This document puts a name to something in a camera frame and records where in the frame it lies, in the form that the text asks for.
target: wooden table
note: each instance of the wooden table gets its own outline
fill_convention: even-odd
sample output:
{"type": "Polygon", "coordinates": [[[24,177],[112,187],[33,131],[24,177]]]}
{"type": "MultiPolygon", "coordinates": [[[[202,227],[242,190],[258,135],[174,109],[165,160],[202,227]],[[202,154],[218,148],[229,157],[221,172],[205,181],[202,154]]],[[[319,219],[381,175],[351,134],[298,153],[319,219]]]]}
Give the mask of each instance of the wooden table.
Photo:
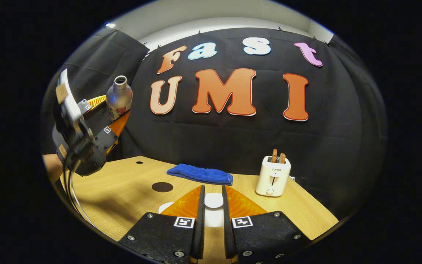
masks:
{"type": "MultiPolygon", "coordinates": [[[[202,184],[167,175],[166,171],[174,166],[146,157],[107,162],[99,172],[87,177],[74,173],[75,193],[95,227],[119,241],[145,212],[157,213],[160,205],[174,202],[202,184]],[[151,186],[156,182],[168,182],[174,189],[169,192],[154,191],[151,186]]],[[[338,222],[328,209],[295,181],[288,180],[281,197],[265,197],[255,192],[258,176],[229,173],[234,177],[232,188],[268,212],[282,211],[309,239],[315,239],[338,222]]],[[[221,185],[203,185],[206,193],[222,193],[221,185]]],[[[227,262],[224,227],[206,227],[204,233],[204,259],[199,263],[227,262]]]]}

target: silver bottle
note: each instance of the silver bottle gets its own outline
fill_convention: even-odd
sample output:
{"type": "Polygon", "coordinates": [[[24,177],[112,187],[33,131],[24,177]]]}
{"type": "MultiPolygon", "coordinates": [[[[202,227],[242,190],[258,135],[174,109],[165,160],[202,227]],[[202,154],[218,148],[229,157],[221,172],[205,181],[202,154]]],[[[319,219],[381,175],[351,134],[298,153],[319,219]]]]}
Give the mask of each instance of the silver bottle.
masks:
{"type": "Polygon", "coordinates": [[[113,121],[123,115],[131,108],[131,100],[133,100],[133,91],[127,84],[125,76],[117,76],[114,84],[107,90],[108,113],[110,120],[113,121]]]}

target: orange letter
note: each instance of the orange letter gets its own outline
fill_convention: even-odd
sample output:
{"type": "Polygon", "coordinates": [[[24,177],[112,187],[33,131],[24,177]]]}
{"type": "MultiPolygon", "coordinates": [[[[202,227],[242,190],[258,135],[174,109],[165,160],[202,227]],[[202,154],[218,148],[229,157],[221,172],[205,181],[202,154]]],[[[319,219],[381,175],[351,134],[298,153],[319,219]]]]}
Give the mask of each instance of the orange letter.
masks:
{"type": "Polygon", "coordinates": [[[165,104],[159,103],[160,97],[160,89],[162,85],[164,85],[164,81],[157,81],[151,85],[152,92],[151,92],[151,102],[149,103],[151,106],[151,111],[156,115],[164,115],[170,112],[172,108],[174,108],[175,104],[175,96],[177,95],[177,84],[181,81],[181,76],[174,76],[170,78],[167,82],[170,85],[169,88],[169,97],[167,98],[167,102],[165,104]]]}
{"type": "Polygon", "coordinates": [[[288,82],[289,100],[288,109],[283,112],[286,119],[306,121],[308,113],[305,111],[305,86],[308,80],[297,74],[286,73],[284,80],[288,82]]]}
{"type": "Polygon", "coordinates": [[[172,61],[176,62],[180,57],[180,52],[185,51],[186,46],[182,46],[179,48],[176,48],[175,50],[172,50],[171,52],[168,52],[162,56],[164,60],[162,61],[162,66],[157,71],[157,74],[161,74],[165,72],[166,70],[170,70],[174,65],[171,63],[172,61]]]}
{"type": "Polygon", "coordinates": [[[256,72],[251,69],[236,69],[224,85],[215,70],[201,70],[195,76],[199,79],[198,98],[192,107],[195,113],[209,113],[208,95],[214,108],[220,113],[232,95],[227,111],[232,115],[252,116],[256,113],[252,105],[252,79],[256,72]]]}

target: screw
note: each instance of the screw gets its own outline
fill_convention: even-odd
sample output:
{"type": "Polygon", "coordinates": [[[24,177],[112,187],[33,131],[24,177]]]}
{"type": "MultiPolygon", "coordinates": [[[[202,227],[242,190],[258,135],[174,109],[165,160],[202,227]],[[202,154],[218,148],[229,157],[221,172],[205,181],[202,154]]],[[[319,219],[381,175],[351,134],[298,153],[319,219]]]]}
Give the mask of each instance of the screw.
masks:
{"type": "Polygon", "coordinates": [[[177,256],[177,257],[183,257],[185,254],[183,253],[183,252],[181,252],[181,251],[176,251],[176,252],[174,252],[174,254],[177,256]]]}

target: blue cloth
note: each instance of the blue cloth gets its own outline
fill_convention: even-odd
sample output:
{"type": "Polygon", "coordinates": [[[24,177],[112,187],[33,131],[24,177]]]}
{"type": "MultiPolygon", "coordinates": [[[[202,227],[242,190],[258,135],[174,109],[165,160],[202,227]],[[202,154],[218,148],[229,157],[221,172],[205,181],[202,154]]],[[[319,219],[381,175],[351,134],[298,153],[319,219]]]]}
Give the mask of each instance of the blue cloth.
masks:
{"type": "Polygon", "coordinates": [[[186,164],[178,164],[169,169],[167,174],[209,184],[232,185],[234,181],[232,175],[222,170],[204,169],[186,164]]]}

